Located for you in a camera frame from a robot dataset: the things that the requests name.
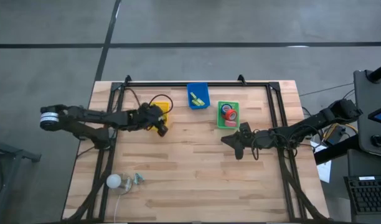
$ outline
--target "paper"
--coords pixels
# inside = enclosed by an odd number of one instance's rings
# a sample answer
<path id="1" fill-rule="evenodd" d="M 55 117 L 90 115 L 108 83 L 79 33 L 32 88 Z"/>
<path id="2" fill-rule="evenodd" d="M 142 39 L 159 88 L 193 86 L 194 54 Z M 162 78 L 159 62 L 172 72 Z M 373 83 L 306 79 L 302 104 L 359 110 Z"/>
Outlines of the paper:
<path id="1" fill-rule="evenodd" d="M 374 180 L 375 177 L 359 177 L 359 180 Z"/>
<path id="2" fill-rule="evenodd" d="M 311 141 L 311 145 L 315 147 L 315 152 L 319 152 L 320 150 L 323 150 L 326 148 L 325 146 L 317 147 L 318 143 L 315 143 L 312 141 Z M 330 169 L 332 167 L 332 161 L 322 163 L 316 167 L 317 167 L 317 172 L 319 174 L 320 180 L 325 181 L 326 183 L 329 183 L 330 182 Z"/>

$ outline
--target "black metal frame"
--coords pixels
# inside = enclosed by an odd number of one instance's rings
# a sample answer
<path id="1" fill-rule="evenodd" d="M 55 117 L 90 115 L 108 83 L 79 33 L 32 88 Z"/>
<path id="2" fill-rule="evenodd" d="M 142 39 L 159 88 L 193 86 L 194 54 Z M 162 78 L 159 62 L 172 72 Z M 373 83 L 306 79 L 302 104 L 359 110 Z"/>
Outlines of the black metal frame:
<path id="1" fill-rule="evenodd" d="M 131 82 L 131 80 L 132 80 L 131 77 L 127 76 L 125 79 L 125 82 L 123 82 L 123 83 L 114 82 L 111 84 L 107 112 L 112 111 L 113 105 L 115 104 L 114 98 L 115 98 L 115 94 L 116 94 L 117 89 L 119 89 L 121 92 L 119 95 L 118 101 L 117 101 L 117 109 L 121 110 L 122 105 L 123 105 L 123 99 L 124 99 L 124 91 L 125 91 L 126 87 L 164 87 L 164 86 L 186 87 L 187 84 L 192 83 L 192 82 Z M 272 125 L 274 128 L 278 127 L 278 120 L 276 118 L 276 111 L 275 111 L 275 107 L 273 104 L 273 97 L 272 97 L 272 90 L 275 91 L 276 97 L 278 100 L 278 105 L 279 105 L 281 122 L 284 126 L 287 126 L 285 107 L 284 107 L 283 99 L 281 96 L 280 84 L 278 82 L 250 82 L 250 83 L 247 83 L 245 81 L 244 77 L 242 75 L 239 75 L 238 81 L 235 81 L 235 82 L 207 82 L 207 84 L 208 84 L 208 86 L 219 86 L 219 87 L 231 87 L 231 86 L 264 87 L 266 89 L 268 104 L 270 107 Z M 106 163 L 106 169 L 109 170 L 110 173 L 111 173 L 111 168 L 113 167 L 113 158 L 115 155 L 116 138 L 113 138 L 113 145 L 114 145 L 114 147 L 111 150 L 109 150 L 109 152 L 108 152 L 108 160 Z M 278 158 L 279 158 L 279 165 L 280 165 L 280 169 L 281 169 L 281 174 L 283 176 L 284 170 L 287 169 L 285 157 L 284 157 L 284 151 L 280 150 L 280 149 L 277 149 L 277 150 L 278 150 Z M 98 153 L 98 159 L 96 161 L 93 184 L 95 184 L 95 182 L 97 182 L 98 179 L 100 178 L 101 166 L 103 163 L 104 154 L 105 154 L 104 151 L 99 151 L 99 153 Z M 290 151 L 288 156 L 289 156 L 289 163 L 291 166 L 291 174 L 295 178 L 297 184 L 299 184 L 299 176 L 298 176 L 296 160 L 294 158 L 293 152 Z M 295 217 L 295 214 L 294 214 L 294 208 L 293 208 L 293 202 L 292 202 L 289 183 L 284 178 L 282 178 L 282 179 L 283 179 L 283 189 L 285 192 L 286 208 L 288 211 L 289 220 L 293 221 L 297 218 Z M 85 222 L 85 223 L 103 222 L 105 219 L 105 210 L 106 210 L 107 199 L 108 199 L 108 187 L 106 185 L 104 185 L 98 218 L 93 217 L 93 210 L 94 210 L 94 205 L 95 205 L 95 199 L 94 199 L 94 201 L 92 203 L 93 205 L 90 207 L 90 209 L 88 209 L 87 219 L 83 220 L 83 222 Z M 298 207 L 299 207 L 301 219 L 307 219 L 305 206 L 300 201 L 300 199 L 298 199 Z"/>
<path id="2" fill-rule="evenodd" d="M 8 196 L 11 192 L 11 188 L 12 188 L 14 179 L 16 177 L 17 171 L 19 170 L 19 166 L 21 164 L 22 158 L 30 159 L 32 162 L 39 162 L 41 158 L 41 154 L 34 154 L 24 149 L 18 149 L 16 147 L 0 142 L 0 156 L 10 157 L 12 159 L 12 163 L 7 172 L 7 175 L 4 177 L 4 180 L 1 183 L 2 184 L 1 191 L 0 191 L 0 222 L 1 222 L 2 211 L 6 209 Z"/>

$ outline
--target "green object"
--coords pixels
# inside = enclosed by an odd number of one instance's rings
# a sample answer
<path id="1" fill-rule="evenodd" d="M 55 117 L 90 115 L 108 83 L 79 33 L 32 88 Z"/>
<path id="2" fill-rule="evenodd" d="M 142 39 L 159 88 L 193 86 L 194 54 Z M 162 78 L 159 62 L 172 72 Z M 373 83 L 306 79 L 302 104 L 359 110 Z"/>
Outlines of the green object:
<path id="1" fill-rule="evenodd" d="M 198 101 L 192 100 L 192 103 L 195 104 L 196 106 L 200 106 L 200 103 Z"/>
<path id="2" fill-rule="evenodd" d="M 203 102 L 203 100 L 201 100 L 200 98 L 198 98 L 197 100 L 196 100 L 201 106 L 203 106 L 204 105 L 204 102 Z"/>
<path id="3" fill-rule="evenodd" d="M 134 183 L 136 185 L 138 185 L 138 184 L 140 184 L 140 183 L 142 183 L 144 181 L 145 181 L 145 178 L 143 178 L 143 176 L 141 174 L 139 174 L 139 173 L 135 174 L 135 176 L 134 176 Z"/>
<path id="4" fill-rule="evenodd" d="M 236 117 L 236 120 L 235 120 L 236 121 L 236 127 L 226 127 L 225 118 L 222 117 L 222 113 L 221 113 L 221 107 L 224 104 L 229 104 L 232 107 L 232 109 L 234 109 L 238 113 L 238 116 Z M 240 126 L 239 116 L 240 116 L 240 111 L 239 111 L 239 103 L 238 102 L 218 101 L 217 126 L 219 129 L 238 129 Z"/>
<path id="5" fill-rule="evenodd" d="M 194 100 L 197 100 L 197 97 L 196 97 L 196 95 L 195 95 L 193 92 L 191 92 L 190 95 L 192 96 L 192 98 L 193 98 Z"/>

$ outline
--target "white ball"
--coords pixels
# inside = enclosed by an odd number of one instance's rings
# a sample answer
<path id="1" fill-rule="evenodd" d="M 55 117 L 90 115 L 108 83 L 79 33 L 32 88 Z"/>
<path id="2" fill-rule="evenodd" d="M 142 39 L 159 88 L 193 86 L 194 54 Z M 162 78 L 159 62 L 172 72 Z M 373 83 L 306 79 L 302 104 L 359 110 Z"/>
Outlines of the white ball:
<path id="1" fill-rule="evenodd" d="M 106 180 L 106 184 L 110 189 L 116 189 L 121 184 L 121 177 L 118 174 L 111 174 Z"/>

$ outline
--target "red tape roll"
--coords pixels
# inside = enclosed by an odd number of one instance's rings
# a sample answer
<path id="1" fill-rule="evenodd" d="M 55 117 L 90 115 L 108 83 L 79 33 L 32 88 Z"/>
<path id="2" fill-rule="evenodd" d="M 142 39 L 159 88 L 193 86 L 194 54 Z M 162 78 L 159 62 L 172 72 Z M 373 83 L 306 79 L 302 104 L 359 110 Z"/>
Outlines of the red tape roll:
<path id="1" fill-rule="evenodd" d="M 229 121 L 235 121 L 237 116 L 238 116 L 238 113 L 234 109 L 230 109 L 225 114 L 225 119 Z"/>

